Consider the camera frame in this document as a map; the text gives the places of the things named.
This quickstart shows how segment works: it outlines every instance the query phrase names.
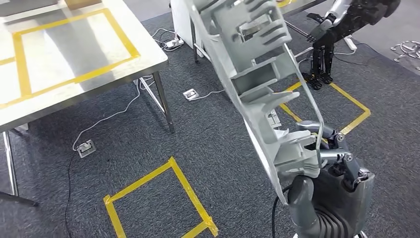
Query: screw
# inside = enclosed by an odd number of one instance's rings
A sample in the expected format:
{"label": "screw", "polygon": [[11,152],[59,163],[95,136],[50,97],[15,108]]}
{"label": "screw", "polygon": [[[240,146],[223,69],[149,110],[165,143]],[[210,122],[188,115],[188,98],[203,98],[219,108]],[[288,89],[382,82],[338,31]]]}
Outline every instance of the screw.
{"label": "screw", "polygon": [[337,137],[337,140],[340,141],[340,142],[343,141],[344,140],[344,135],[339,134],[338,137]]}
{"label": "screw", "polygon": [[345,159],[346,159],[346,162],[351,162],[353,160],[353,155],[347,154]]}

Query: white plastic part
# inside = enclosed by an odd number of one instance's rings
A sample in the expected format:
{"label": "white plastic part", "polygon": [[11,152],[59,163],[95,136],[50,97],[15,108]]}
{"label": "white plastic part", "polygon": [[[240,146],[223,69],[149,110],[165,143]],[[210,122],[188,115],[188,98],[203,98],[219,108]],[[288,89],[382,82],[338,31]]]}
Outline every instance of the white plastic part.
{"label": "white plastic part", "polygon": [[[273,0],[185,0],[196,31],[226,94],[244,118],[250,138],[280,201],[287,204],[280,180],[306,175],[316,178],[321,161],[319,146],[323,119],[306,85],[294,55],[286,43],[291,41],[286,23]],[[261,16],[268,24],[250,39],[240,27]],[[276,50],[277,55],[263,62],[255,60]],[[267,115],[279,104],[299,96],[298,92],[273,92],[270,85],[296,75],[318,117],[318,137],[309,131],[289,132],[273,129]],[[306,145],[316,141],[316,151]]]}

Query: power strip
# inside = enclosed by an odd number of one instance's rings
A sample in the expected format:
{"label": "power strip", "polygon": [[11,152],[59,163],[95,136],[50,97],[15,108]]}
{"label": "power strip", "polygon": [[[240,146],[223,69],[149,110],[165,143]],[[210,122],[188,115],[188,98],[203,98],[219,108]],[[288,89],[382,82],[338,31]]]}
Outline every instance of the power strip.
{"label": "power strip", "polygon": [[344,41],[346,42],[346,44],[348,45],[348,47],[352,50],[352,51],[356,51],[357,50],[357,46],[353,43],[351,36],[346,36],[344,37]]}
{"label": "power strip", "polygon": [[166,49],[170,50],[175,47],[182,46],[183,44],[184,41],[181,38],[176,38],[166,43]]}

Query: metal stand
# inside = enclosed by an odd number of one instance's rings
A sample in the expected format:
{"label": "metal stand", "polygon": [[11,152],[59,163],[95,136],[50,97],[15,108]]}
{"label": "metal stand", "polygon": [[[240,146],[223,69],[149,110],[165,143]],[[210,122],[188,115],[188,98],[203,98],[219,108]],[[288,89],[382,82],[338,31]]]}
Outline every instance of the metal stand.
{"label": "metal stand", "polygon": [[146,91],[152,97],[153,101],[157,104],[157,106],[159,107],[160,111],[166,117],[166,121],[168,122],[168,126],[169,126],[169,131],[172,132],[172,133],[174,133],[175,132],[175,128],[173,126],[172,117],[171,117],[170,112],[169,112],[168,102],[166,100],[165,91],[163,89],[162,81],[160,80],[160,75],[159,75],[159,72],[158,71],[156,71],[156,72],[153,73],[153,78],[155,80],[155,84],[156,84],[156,88],[157,88],[157,93],[159,94],[161,103],[156,98],[155,94],[150,89],[150,87],[145,82],[145,80],[143,78],[140,78],[140,81],[144,85]]}
{"label": "metal stand", "polygon": [[194,61],[196,63],[198,63],[198,53],[197,53],[197,51],[200,51],[200,53],[203,54],[203,56],[206,57],[211,62],[211,59],[210,59],[209,55],[207,55],[206,51],[203,50],[200,46],[197,45],[196,28],[195,28],[194,23],[191,20],[191,18],[190,18],[190,22],[191,22],[191,36],[193,38]]}
{"label": "metal stand", "polygon": [[19,190],[17,189],[16,174],[14,170],[12,147],[10,144],[10,137],[8,131],[3,132],[3,140],[4,148],[6,150],[7,167],[9,170],[10,187],[12,189],[12,194],[0,191],[0,199],[24,203],[34,207],[38,206],[38,203],[35,201],[19,197]]}
{"label": "metal stand", "polygon": [[391,47],[392,51],[396,51],[397,47],[400,48],[402,54],[394,59],[395,62],[399,63],[400,59],[405,56],[420,60],[420,43],[417,41],[404,41],[401,44],[397,44],[394,47]]}

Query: black cable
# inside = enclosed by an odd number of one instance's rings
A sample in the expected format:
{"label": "black cable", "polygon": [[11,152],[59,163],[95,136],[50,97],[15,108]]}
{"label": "black cable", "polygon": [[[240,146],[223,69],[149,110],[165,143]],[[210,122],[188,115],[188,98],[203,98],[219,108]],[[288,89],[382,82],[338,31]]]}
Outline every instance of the black cable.
{"label": "black cable", "polygon": [[165,34],[165,33],[167,33],[167,32],[173,32],[173,30],[166,30],[166,31],[164,31],[164,32],[162,32],[161,33],[161,35],[159,36],[159,42],[161,42],[161,44],[160,44],[160,47],[163,47],[164,45],[162,45],[162,44],[164,44],[163,42],[162,42],[162,36]]}
{"label": "black cable", "polygon": [[76,157],[77,155],[74,155],[73,157],[71,157],[70,159],[70,163],[68,163],[68,167],[67,167],[67,176],[68,176],[68,198],[67,198],[67,204],[66,204],[66,210],[64,212],[64,219],[65,219],[65,223],[66,223],[66,229],[67,229],[67,233],[68,236],[70,238],[72,238],[70,230],[68,228],[68,222],[67,222],[67,209],[68,209],[68,204],[70,203],[70,197],[71,197],[71,180],[70,180],[70,166],[71,166],[71,162],[73,161],[74,157]]}
{"label": "black cable", "polygon": [[[290,190],[292,188],[292,185],[288,185],[287,187],[285,187],[282,192],[285,193],[288,190]],[[275,238],[275,225],[274,225],[274,218],[275,218],[275,209],[277,207],[277,202],[278,202],[278,196],[276,196],[276,199],[274,200],[274,204],[273,204],[273,210],[271,211],[271,232],[273,235],[273,238]]]}
{"label": "black cable", "polygon": [[378,55],[380,55],[380,54],[381,54],[381,53],[379,53],[378,51],[376,51],[374,48],[370,47],[370,45],[368,45],[368,44],[366,44],[366,43],[358,43],[358,44],[356,44],[356,46],[358,46],[358,45],[365,45],[365,46],[369,47],[371,50],[375,51]]}
{"label": "black cable", "polygon": [[350,62],[350,61],[346,61],[346,60],[343,60],[343,59],[340,59],[339,57],[337,57],[335,54],[334,54],[334,57],[336,58],[336,59],[338,59],[339,61],[343,61],[343,62],[346,62],[346,63],[351,63],[351,64],[355,64],[355,65],[360,65],[360,66],[367,66],[366,64],[362,64],[362,63],[355,63],[355,62]]}

